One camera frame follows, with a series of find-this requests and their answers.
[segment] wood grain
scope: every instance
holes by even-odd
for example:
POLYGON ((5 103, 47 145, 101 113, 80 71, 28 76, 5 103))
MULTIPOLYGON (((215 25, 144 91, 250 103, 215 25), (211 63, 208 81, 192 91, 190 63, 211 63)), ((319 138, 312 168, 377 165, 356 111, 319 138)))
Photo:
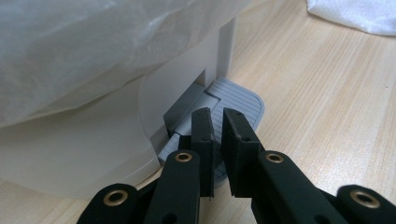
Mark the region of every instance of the wood grain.
MULTIPOLYGON (((396 38, 306 13, 304 0, 257 0, 238 21, 229 79, 266 105, 257 130, 335 194, 347 184, 396 203, 396 38)), ((202 199, 201 223, 255 223, 228 183, 202 199)), ((87 201, 0 181, 1 223, 76 223, 87 201)))

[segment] gray plastic base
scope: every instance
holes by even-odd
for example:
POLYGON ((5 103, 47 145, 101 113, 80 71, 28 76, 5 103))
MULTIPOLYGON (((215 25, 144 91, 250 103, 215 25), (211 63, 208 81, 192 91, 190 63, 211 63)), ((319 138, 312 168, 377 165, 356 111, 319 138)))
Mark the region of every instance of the gray plastic base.
MULTIPOLYGON (((209 107, 215 131, 216 142, 221 143, 221 127, 223 108, 228 107, 242 112, 247 118, 251 127, 255 130, 259 125, 264 113, 264 103, 254 92, 249 91, 225 78, 218 78, 210 88, 196 97, 198 100, 189 108, 181 122, 175 128, 169 142, 158 154, 161 162, 166 161, 166 157, 177 150, 178 139, 181 135, 191 134, 191 113, 202 107, 209 107)), ((215 171, 215 183, 221 182, 227 177, 224 163, 221 163, 215 171)))

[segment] white cloth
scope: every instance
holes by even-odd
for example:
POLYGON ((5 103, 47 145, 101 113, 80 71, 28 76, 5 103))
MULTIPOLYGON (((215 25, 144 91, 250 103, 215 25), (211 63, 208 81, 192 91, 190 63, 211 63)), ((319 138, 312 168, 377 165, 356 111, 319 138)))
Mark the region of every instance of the white cloth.
POLYGON ((308 12, 373 35, 396 35, 396 0, 307 0, 308 12))

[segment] white plastic bag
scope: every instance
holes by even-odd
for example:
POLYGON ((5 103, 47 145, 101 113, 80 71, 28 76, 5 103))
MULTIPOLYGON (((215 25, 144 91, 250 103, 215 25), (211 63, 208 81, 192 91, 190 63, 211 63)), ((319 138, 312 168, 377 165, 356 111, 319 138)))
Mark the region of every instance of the white plastic bag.
POLYGON ((307 0, 308 12, 374 35, 396 35, 395 0, 307 0))
POLYGON ((0 128, 76 108, 198 44, 248 0, 0 3, 0 128))

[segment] wooden table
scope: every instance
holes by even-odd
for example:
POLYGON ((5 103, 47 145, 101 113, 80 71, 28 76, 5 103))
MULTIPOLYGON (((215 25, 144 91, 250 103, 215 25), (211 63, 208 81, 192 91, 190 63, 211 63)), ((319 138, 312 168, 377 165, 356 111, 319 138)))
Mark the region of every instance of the wooden table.
MULTIPOLYGON (((266 105, 257 130, 331 194, 374 189, 396 203, 396 38, 308 15, 304 0, 254 1, 239 18, 229 79, 266 105)), ((255 223, 228 183, 202 199, 201 223, 255 223)), ((0 181, 1 223, 75 223, 87 201, 0 181)))

